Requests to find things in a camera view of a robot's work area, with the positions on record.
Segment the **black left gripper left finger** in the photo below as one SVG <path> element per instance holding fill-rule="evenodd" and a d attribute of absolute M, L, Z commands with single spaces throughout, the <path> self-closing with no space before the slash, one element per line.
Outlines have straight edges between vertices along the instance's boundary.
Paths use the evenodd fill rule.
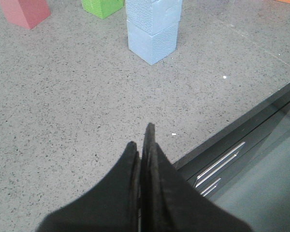
<path fill-rule="evenodd" d="M 91 190 L 49 214 L 39 232 L 136 232 L 140 158 L 129 142 L 114 167 Z"/>

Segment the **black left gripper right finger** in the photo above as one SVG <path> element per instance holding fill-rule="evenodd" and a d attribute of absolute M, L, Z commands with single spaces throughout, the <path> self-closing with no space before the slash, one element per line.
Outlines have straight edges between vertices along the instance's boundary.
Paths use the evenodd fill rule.
<path fill-rule="evenodd" d="M 144 232 L 250 232 L 244 221 L 201 196 L 174 168 L 147 125 L 141 161 Z"/>

